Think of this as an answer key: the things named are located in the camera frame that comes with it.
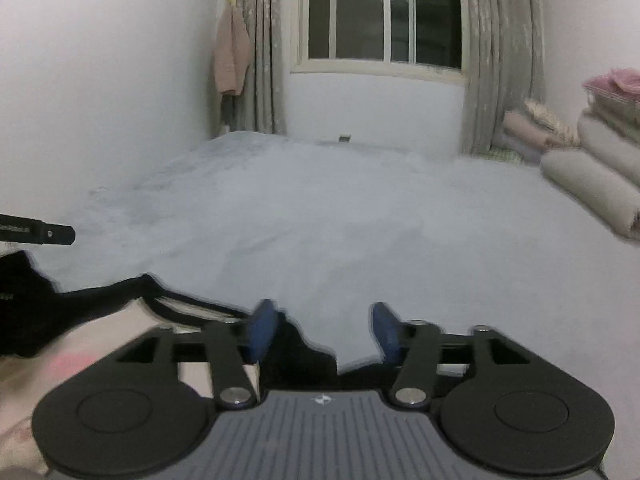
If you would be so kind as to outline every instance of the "curtain fold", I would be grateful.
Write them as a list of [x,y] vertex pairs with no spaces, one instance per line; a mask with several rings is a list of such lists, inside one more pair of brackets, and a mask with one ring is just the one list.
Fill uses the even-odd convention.
[[544,99],[541,0],[468,0],[462,153],[485,153],[504,113]]
[[286,133],[282,93],[280,0],[236,0],[252,53],[242,95],[235,99],[233,130]]

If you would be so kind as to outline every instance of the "curtain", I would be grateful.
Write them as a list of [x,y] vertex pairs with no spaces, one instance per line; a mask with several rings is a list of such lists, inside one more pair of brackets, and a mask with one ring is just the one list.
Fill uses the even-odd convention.
[[468,0],[463,153],[485,153],[505,111],[544,100],[541,0]]
[[234,100],[233,128],[285,134],[280,0],[236,0],[252,58],[244,91]]

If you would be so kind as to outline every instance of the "gray ribbed plate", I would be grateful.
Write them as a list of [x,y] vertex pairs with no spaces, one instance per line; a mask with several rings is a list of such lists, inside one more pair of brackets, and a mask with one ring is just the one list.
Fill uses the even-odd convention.
[[[54,480],[68,477],[59,473]],[[154,480],[496,480],[449,449],[427,416],[375,392],[271,392],[223,413],[198,449]],[[600,480],[595,472],[574,477]]]

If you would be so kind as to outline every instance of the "white bedsheet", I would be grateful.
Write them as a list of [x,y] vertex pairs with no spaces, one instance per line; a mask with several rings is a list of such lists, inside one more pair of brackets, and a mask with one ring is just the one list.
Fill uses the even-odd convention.
[[235,133],[66,219],[36,259],[66,290],[142,272],[242,306],[275,299],[346,364],[369,305],[450,332],[497,327],[599,391],[612,480],[640,476],[640,247],[538,168]]

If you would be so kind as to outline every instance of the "wall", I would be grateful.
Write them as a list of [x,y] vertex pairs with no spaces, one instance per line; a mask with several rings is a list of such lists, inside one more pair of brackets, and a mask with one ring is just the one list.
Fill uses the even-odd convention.
[[543,0],[548,104],[575,124],[582,83],[615,67],[640,69],[640,0]]
[[216,0],[0,0],[0,211],[54,219],[209,137]]
[[460,150],[465,89],[441,82],[356,74],[291,73],[293,0],[282,0],[288,135],[415,150],[451,158]]

